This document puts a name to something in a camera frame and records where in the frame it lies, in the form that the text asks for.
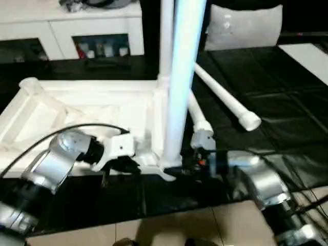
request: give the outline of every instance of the black tablecloth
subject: black tablecloth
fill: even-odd
[[[265,154],[300,187],[328,184],[328,87],[279,48],[203,52],[198,63],[262,118],[260,128],[245,132],[237,119],[195,75],[193,91],[212,124],[218,149],[251,149]],[[4,109],[25,77],[38,79],[156,79],[158,63],[141,56],[102,61],[51,61],[0,66],[0,107]],[[191,161],[193,133],[187,118],[182,154]],[[1,190],[14,180],[2,181]],[[35,234],[72,230],[145,216],[232,202],[220,181],[199,184],[165,182],[146,175],[70,177],[44,213]]]

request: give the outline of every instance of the tile floor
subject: tile floor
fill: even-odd
[[[320,197],[328,193],[328,187],[314,191]],[[297,193],[296,197],[306,204],[301,194]],[[328,211],[328,202],[323,207]],[[310,214],[328,228],[315,211]],[[219,246],[276,245],[270,228],[252,201],[38,236],[28,241],[31,246],[112,246],[116,241],[129,238],[138,241],[140,246],[183,246],[190,237]]]

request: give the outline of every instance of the orange component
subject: orange component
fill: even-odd
[[[199,161],[198,161],[198,164],[200,164],[200,165],[202,165],[202,166],[205,166],[206,162],[205,162],[205,160],[199,160]]]

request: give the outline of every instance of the white cushion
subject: white cushion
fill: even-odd
[[[281,24],[282,5],[255,11],[236,11],[212,5],[205,50],[274,46]]]

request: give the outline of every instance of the white plastic pipe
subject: white plastic pipe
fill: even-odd
[[[180,151],[186,124],[188,97],[205,5],[206,0],[177,1],[166,136],[160,159],[162,168],[181,165]]]
[[[160,52],[159,75],[160,84],[168,84],[172,69],[174,0],[161,0],[160,12]]]
[[[209,131],[211,133],[210,135],[213,136],[213,128],[211,127],[211,124],[205,119],[205,116],[192,90],[190,90],[189,93],[188,110],[194,123],[194,132],[203,129]]]
[[[214,78],[212,78],[200,65],[195,63],[195,72],[210,87],[210,89],[221,99],[221,101],[236,115],[239,123],[247,130],[253,131],[261,124],[261,119],[253,112],[245,108]]]

